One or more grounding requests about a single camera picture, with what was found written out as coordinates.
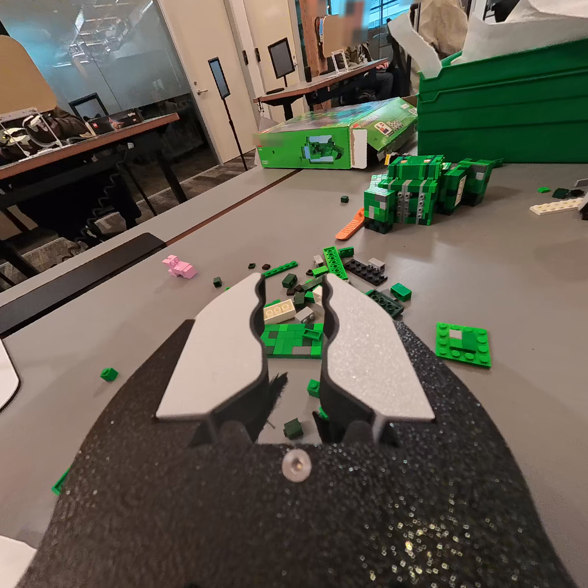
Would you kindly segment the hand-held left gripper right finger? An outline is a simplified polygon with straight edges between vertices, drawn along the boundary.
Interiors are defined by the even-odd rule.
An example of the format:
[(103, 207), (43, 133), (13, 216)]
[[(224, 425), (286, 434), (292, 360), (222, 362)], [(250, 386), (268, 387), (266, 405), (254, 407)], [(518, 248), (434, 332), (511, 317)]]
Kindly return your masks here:
[(323, 280), (324, 335), (320, 407), (328, 443), (339, 443), (353, 423), (378, 442), (387, 425), (433, 423), (436, 416), (385, 308), (343, 279)]

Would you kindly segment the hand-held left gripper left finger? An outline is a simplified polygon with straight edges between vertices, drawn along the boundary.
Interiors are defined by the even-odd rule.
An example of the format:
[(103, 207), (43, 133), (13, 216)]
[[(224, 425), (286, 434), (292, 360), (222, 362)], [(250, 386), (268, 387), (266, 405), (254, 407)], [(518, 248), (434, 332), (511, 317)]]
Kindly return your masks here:
[(261, 341), (265, 302), (265, 278), (254, 272), (196, 315), (156, 410), (159, 421), (198, 422), (199, 443), (239, 422), (257, 441), (272, 409)]

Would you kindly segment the green mosaic tile plate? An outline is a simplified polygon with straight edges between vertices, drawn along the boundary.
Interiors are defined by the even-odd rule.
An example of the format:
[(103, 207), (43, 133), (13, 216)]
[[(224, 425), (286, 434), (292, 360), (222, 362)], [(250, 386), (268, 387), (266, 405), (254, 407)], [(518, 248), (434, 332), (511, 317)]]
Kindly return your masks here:
[(266, 325), (261, 339), (267, 357), (321, 359), (323, 323)]

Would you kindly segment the green brick creeper model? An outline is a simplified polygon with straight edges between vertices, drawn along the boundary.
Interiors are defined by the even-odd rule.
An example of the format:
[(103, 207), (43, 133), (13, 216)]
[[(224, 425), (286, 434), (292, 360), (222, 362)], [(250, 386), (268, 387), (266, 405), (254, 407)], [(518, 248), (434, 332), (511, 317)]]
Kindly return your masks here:
[(462, 159), (443, 155), (387, 157), (387, 172), (373, 175), (364, 192), (364, 227), (386, 234), (394, 224), (431, 225), (436, 213), (483, 201), (492, 171), (503, 159)]

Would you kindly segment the green plastic bin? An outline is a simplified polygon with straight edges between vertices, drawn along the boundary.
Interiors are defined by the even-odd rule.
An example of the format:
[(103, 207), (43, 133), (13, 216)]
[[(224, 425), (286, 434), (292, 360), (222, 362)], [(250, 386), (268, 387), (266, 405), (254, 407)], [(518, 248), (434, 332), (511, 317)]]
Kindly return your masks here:
[(587, 163), (587, 39), (461, 63), (420, 77), (417, 152), (457, 162)]

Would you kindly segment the grey desk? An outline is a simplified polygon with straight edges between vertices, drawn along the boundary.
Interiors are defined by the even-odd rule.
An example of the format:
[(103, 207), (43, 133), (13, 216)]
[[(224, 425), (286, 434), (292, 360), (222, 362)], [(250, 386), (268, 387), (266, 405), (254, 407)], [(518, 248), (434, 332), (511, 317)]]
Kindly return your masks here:
[[(290, 261), (303, 278), (370, 175), (256, 168), (1, 295), (142, 232), (166, 242), (4, 340), (20, 386), (1, 412), (1, 535), (36, 549), (21, 586), (587, 587), (587, 221), (529, 210), (586, 164), (504, 165), (481, 205), (352, 239), (412, 291), (395, 324), (433, 426), (320, 445), (311, 360), (269, 362), (288, 382), (259, 443), (195, 447), (196, 423), (156, 419), (213, 278)], [(486, 329), (491, 368), (437, 357), (437, 322)]]

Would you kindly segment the dark green wide brick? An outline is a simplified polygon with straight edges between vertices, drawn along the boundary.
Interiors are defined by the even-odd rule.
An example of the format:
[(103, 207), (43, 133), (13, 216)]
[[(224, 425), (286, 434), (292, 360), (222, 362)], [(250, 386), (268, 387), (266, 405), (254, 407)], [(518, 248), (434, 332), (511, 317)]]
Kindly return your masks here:
[(375, 301), (392, 319), (397, 319), (404, 311), (404, 305), (397, 299), (391, 298), (384, 292), (375, 289), (368, 290), (366, 296)]

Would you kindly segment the cream hollow brick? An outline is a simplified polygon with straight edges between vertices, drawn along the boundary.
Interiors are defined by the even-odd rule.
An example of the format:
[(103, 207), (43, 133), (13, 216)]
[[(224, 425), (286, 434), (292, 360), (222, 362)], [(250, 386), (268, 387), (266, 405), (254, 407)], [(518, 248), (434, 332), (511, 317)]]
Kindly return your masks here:
[(293, 299), (278, 301), (263, 308), (263, 321), (265, 325), (274, 325), (293, 319), (297, 313)]

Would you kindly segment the pile of loose toy bricks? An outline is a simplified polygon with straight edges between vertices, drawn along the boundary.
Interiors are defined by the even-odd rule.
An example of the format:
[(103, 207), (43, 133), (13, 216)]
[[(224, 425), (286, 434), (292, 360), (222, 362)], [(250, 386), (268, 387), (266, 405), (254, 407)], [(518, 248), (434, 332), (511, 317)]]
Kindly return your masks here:
[[(384, 269), (383, 262), (380, 262), (375, 259), (371, 259), (368, 262), (368, 265), (378, 268), (380, 270)], [(262, 333), (265, 328), (265, 324), (263, 321), (263, 311), (256, 315), (257, 319), (253, 320), (253, 335), (247, 334), (249, 333), (248, 329), (252, 326), (250, 324), (251, 316), (249, 316), (249, 312), (253, 311), (253, 314), (256, 313), (256, 308), (258, 306), (259, 300), (257, 298), (257, 293), (255, 291), (255, 287), (261, 285), (262, 286), (262, 295), (265, 295), (264, 288), (265, 283), (261, 283), (258, 278), (261, 275), (258, 273), (254, 273), (253, 275), (246, 278), (244, 281), (238, 284), (239, 291), (235, 291), (229, 296), (231, 298), (228, 300), (227, 296), (224, 297), (224, 302), (218, 298), (210, 303), (200, 315), (198, 316), (198, 322), (202, 322), (203, 324), (206, 323), (206, 326), (203, 326), (205, 334), (210, 336), (210, 344), (215, 345), (215, 349), (218, 347), (219, 349), (224, 349), (227, 354), (229, 353), (236, 353), (239, 350), (239, 344), (244, 344), (246, 342), (247, 337), (249, 339), (254, 338), (254, 343), (257, 344), (258, 340), (256, 337), (262, 336)], [(310, 307), (304, 306), (304, 302), (306, 301), (313, 301), (317, 304), (322, 304), (322, 278), (319, 278), (318, 281), (308, 281), (307, 283), (301, 285), (298, 288), (299, 292), (296, 296), (293, 296), (293, 303), (296, 307), (297, 313), (293, 319), (286, 320), (282, 323), (278, 324), (291, 324), (291, 323), (303, 323), (303, 324), (311, 324), (306, 319), (310, 317), (312, 319), (314, 310)], [(247, 287), (253, 286), (253, 290), (245, 290), (242, 286), (245, 285)], [(409, 300), (412, 291), (407, 289), (400, 283), (394, 284), (391, 286), (391, 298), (406, 301)], [(324, 356), (324, 352), (326, 350), (327, 343), (324, 341), (323, 348), (322, 348), (322, 358)], [(257, 355), (255, 357), (252, 356), (251, 352), (249, 356), (243, 356), (241, 359), (246, 361), (247, 359), (254, 359), (255, 361), (259, 360), (258, 363), (261, 361), (260, 353), (263, 352), (263, 356), (265, 357), (265, 346), (262, 342), (260, 343), (262, 351), (255, 351)], [(258, 399), (261, 399), (261, 408), (262, 410), (256, 414), (254, 419), (251, 419), (250, 422), (245, 423), (245, 427), (247, 433), (251, 437), (253, 441), (257, 439), (259, 436), (259, 432), (265, 426), (266, 420), (269, 414), (272, 412), (273, 407), (276, 402), (276, 398), (281, 393), (283, 384), (279, 382), (274, 382), (269, 386), (267, 390), (262, 390), (262, 394)]]

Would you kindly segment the black studded plate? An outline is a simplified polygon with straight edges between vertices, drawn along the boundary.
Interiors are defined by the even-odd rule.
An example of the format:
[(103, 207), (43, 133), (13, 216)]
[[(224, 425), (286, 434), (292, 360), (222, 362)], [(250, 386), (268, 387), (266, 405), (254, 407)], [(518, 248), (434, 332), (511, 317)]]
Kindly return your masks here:
[(377, 287), (387, 280), (387, 276), (384, 274), (383, 270), (364, 264), (353, 258), (347, 259), (344, 262), (343, 267), (347, 273), (363, 279), (373, 287)]

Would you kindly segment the small square green plate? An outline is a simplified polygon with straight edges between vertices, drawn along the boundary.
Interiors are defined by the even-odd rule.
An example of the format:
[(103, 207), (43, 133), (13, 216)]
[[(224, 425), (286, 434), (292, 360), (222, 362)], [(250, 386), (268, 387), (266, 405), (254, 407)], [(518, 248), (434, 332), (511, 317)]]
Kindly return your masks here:
[(490, 369), (489, 334), (486, 329), (446, 322), (436, 324), (437, 357)]

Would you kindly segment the pink toy pig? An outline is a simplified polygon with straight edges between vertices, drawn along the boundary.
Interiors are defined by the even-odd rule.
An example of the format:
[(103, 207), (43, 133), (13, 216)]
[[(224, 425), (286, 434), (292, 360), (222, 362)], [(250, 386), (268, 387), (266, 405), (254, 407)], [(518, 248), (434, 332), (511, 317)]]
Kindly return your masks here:
[(181, 261), (175, 255), (169, 255), (167, 258), (162, 260), (168, 268), (168, 273), (174, 277), (182, 277), (184, 279), (192, 279), (196, 274), (197, 270), (190, 263)]

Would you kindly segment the long green holed brick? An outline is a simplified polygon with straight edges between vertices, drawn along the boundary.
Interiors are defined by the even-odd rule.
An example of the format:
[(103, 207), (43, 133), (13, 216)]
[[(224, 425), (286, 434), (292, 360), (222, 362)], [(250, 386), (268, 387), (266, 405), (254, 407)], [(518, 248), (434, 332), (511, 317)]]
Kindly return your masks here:
[(334, 246), (326, 247), (323, 249), (323, 256), (325, 258), (325, 262), (329, 273), (335, 275), (336, 277), (342, 279), (343, 281), (348, 281), (349, 277), (346, 272), (346, 269), (343, 265), (342, 258)]

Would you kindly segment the orange brick separator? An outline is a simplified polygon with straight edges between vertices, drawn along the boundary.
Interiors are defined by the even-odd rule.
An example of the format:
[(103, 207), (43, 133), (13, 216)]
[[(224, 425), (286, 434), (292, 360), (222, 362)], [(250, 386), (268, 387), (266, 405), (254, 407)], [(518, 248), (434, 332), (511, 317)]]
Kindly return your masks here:
[(335, 236), (336, 240), (346, 241), (364, 226), (364, 208), (360, 208), (353, 219)]

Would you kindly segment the white rounded board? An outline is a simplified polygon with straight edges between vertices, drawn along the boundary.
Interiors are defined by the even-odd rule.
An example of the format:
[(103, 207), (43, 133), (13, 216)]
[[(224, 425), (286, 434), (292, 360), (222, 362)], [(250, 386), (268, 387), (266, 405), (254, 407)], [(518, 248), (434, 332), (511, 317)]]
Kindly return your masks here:
[(1, 341), (1, 411), (19, 391), (20, 379), (4, 342)]

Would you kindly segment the white flat brick plate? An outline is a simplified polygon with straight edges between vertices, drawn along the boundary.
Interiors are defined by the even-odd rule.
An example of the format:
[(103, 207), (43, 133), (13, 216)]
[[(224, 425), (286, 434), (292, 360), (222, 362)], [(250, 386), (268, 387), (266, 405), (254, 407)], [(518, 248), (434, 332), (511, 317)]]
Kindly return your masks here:
[(533, 214), (542, 217), (559, 212), (578, 211), (582, 202), (583, 198), (571, 198), (557, 202), (548, 202), (540, 205), (534, 205), (531, 206), (529, 210)]

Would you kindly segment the green cardboard toy box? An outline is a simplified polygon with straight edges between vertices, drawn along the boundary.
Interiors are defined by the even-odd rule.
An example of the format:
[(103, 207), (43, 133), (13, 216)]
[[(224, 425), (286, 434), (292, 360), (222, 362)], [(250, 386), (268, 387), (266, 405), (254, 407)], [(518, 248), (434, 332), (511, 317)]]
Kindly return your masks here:
[(398, 152), (416, 131), (416, 97), (307, 112), (254, 135), (261, 166), (365, 169)]

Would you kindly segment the brown-edged office table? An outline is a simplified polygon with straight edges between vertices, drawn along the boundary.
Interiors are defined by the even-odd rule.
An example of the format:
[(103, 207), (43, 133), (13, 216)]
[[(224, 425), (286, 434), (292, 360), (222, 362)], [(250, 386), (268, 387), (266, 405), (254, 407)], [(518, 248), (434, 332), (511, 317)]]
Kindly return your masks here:
[(375, 71), (385, 70), (388, 65), (389, 62), (386, 59), (367, 62), (350, 70), (318, 76), (310, 82), (299, 82), (280, 92), (263, 94), (255, 98), (254, 101), (273, 107), (283, 107), (285, 120), (288, 121), (294, 117), (292, 103), (296, 100), (304, 98), (312, 110), (315, 105), (339, 98), (355, 89), (371, 86), (376, 80)]
[(117, 233), (102, 233), (97, 222), (114, 210), (116, 189), (126, 187), (121, 173), (126, 171), (134, 179), (128, 161), (147, 155), (157, 159), (178, 203), (187, 202), (177, 176), (162, 151), (163, 131), (178, 120), (176, 113), (156, 117), (103, 135), (80, 138), (74, 143), (3, 166), (1, 180), (10, 180), (11, 183), (8, 192), (1, 195), (1, 211), (107, 173), (96, 206), (92, 207), (90, 217), (85, 220), (79, 236), (73, 240), (78, 244), (88, 244), (88, 239), (104, 242)]

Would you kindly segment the black toy box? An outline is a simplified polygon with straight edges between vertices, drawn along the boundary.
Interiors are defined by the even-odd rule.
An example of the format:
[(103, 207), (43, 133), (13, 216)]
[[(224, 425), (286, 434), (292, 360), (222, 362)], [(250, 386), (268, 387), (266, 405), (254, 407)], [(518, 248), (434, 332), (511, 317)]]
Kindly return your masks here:
[(139, 109), (127, 109), (115, 114), (105, 115), (86, 121), (86, 126), (95, 135), (104, 135), (143, 122)]

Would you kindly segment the black tablet on stand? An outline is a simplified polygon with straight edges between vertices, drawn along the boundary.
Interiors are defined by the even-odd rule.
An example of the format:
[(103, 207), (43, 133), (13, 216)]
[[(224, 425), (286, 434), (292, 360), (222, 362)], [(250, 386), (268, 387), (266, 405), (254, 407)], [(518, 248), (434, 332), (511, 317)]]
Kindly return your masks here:
[(210, 71), (212, 73), (213, 79), (215, 81), (215, 84), (217, 86), (217, 91), (219, 92), (219, 97), (223, 103), (224, 109), (226, 111), (227, 117), (228, 117), (228, 122), (229, 122), (229, 126), (231, 128), (233, 137), (235, 139), (238, 151), (239, 151), (239, 156), (240, 156), (240, 160), (242, 162), (242, 165), (244, 167), (245, 171), (248, 171), (248, 166), (245, 160), (245, 155), (244, 152), (242, 150), (242, 147), (240, 145), (239, 142), (239, 138), (231, 117), (231, 113), (229, 111), (228, 105), (226, 103), (226, 99), (231, 95), (231, 92), (229, 90), (229, 86), (226, 80), (226, 77), (224, 75), (224, 71), (222, 69), (222, 65), (220, 62), (219, 57), (214, 57), (212, 59), (210, 59), (208, 61), (209, 67), (210, 67)]

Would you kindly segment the white sheet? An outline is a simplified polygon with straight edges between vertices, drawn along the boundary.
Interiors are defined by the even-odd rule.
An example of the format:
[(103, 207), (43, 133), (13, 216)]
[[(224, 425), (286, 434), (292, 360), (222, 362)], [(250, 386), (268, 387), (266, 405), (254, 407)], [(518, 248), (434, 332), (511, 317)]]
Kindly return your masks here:
[(35, 554), (23, 541), (1, 535), (1, 587), (15, 587)]

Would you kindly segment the white door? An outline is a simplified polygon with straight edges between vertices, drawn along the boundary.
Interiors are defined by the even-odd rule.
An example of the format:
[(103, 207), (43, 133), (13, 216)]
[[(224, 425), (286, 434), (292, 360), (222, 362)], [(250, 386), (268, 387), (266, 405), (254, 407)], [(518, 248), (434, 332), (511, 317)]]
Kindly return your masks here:
[(214, 57), (220, 59), (231, 92), (226, 103), (242, 150), (252, 151), (252, 139), (258, 127), (228, 2), (159, 1), (158, 4), (219, 163), (237, 158), (239, 151), (208, 64)]

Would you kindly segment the black monitor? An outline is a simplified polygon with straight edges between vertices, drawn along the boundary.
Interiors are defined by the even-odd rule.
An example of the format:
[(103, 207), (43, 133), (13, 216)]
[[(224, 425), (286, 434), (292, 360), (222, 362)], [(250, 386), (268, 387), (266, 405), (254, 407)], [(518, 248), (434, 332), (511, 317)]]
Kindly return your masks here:
[(276, 79), (283, 78), (284, 87), (279, 90), (283, 91), (288, 87), (288, 75), (296, 71), (288, 38), (270, 44), (268, 51)]

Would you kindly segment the tan curved panel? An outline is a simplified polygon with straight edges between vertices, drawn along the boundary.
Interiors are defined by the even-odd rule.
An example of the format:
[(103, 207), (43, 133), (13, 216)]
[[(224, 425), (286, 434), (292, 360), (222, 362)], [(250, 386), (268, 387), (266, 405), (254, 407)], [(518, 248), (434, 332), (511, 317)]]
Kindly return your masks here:
[(57, 99), (26, 49), (1, 35), (1, 114), (35, 108), (52, 111)]

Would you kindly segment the beige coat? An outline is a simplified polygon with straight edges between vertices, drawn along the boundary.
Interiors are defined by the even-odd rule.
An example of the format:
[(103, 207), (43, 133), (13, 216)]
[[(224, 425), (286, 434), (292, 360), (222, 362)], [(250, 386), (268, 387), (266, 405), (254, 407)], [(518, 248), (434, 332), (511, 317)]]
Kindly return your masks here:
[(462, 51), (468, 18), (461, 1), (412, 1), (420, 6), (418, 33), (443, 60)]

